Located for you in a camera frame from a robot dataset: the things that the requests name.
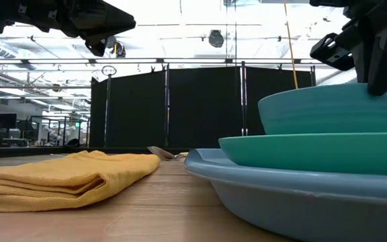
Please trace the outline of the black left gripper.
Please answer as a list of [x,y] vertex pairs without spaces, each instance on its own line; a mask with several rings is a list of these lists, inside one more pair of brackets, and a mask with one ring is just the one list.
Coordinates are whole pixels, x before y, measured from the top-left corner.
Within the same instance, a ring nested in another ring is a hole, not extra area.
[[95,56],[104,55],[111,36],[136,27],[132,15],[102,0],[0,0],[0,34],[15,22],[81,37]]

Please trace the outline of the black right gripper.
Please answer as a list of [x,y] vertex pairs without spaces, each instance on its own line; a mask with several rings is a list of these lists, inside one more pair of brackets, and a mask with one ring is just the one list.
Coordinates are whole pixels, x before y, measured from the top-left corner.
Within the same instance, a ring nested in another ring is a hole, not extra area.
[[311,1],[311,6],[342,7],[349,18],[341,33],[317,42],[310,56],[339,70],[355,68],[368,93],[387,92],[387,1]]

